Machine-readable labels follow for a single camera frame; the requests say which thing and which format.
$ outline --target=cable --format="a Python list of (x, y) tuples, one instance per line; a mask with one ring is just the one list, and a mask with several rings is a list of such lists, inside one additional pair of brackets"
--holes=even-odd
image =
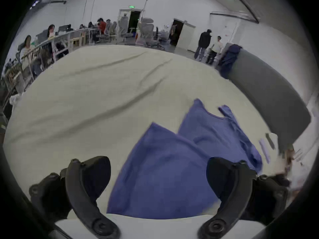
[(84, 13), (85, 13), (86, 2), (87, 2), (87, 0), (85, 1), (85, 5), (84, 5), (84, 11), (83, 11), (83, 16), (82, 16), (82, 21), (83, 21), (83, 18), (84, 18)]
[(93, 13), (94, 2), (95, 2), (95, 0), (93, 0), (93, 5), (92, 5), (92, 10), (91, 10), (91, 17), (90, 17), (90, 21), (92, 21), (92, 13)]

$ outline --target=doorway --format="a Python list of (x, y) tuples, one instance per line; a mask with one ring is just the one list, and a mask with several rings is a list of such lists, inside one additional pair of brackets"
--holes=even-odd
[(176, 46), (178, 39), (181, 35), (181, 30), (183, 29), (184, 23), (174, 19), (169, 38), (171, 39), (171, 45)]
[(135, 33), (136, 28), (138, 26), (138, 19), (140, 16), (140, 11), (131, 11), (130, 21), (129, 21), (129, 29), (127, 30), (128, 33)]

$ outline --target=person in black jacket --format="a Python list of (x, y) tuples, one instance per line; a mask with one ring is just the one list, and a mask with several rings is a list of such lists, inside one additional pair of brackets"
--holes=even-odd
[(195, 52), (194, 58), (197, 59), (199, 53), (199, 61), (202, 60), (203, 56), (204, 56), (204, 52), (207, 49), (207, 47), (209, 46), (210, 42), (211, 42), (211, 33), (212, 31), (210, 29), (207, 29), (206, 32), (203, 32), (200, 35), (199, 41), (198, 41), (198, 47), (197, 50)]

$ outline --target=desk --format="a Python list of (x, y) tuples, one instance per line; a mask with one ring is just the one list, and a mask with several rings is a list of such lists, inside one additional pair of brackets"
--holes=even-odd
[(164, 51), (123, 45), (86, 46), (45, 70), (28, 88), (9, 121), (4, 151), (28, 196), (29, 186), (72, 158), (105, 155), (109, 185), (97, 200), (102, 213), (118, 173), (133, 146), (154, 121), (177, 132), (195, 98), (222, 116), (228, 105), (267, 164), (258, 140), (269, 133), (264, 120), (231, 82), (203, 63)]

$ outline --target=screw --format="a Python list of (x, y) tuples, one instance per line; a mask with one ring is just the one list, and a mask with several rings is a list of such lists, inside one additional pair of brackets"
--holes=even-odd
[(268, 176), (265, 175), (265, 174), (262, 174), (259, 178), (260, 178), (262, 181), (265, 181), (265, 180), (268, 178)]
[(50, 173), (50, 178), (55, 178), (57, 177), (58, 175), (56, 173)]
[(212, 221), (208, 225), (208, 230), (211, 234), (218, 234), (221, 233), (225, 229), (225, 223), (222, 220), (215, 220)]
[(101, 236), (109, 236), (114, 232), (113, 227), (111, 224), (105, 224), (102, 221), (98, 221), (94, 224), (93, 230)]
[(31, 191), (32, 191), (32, 193), (37, 194), (38, 193), (38, 186), (37, 185), (32, 186)]

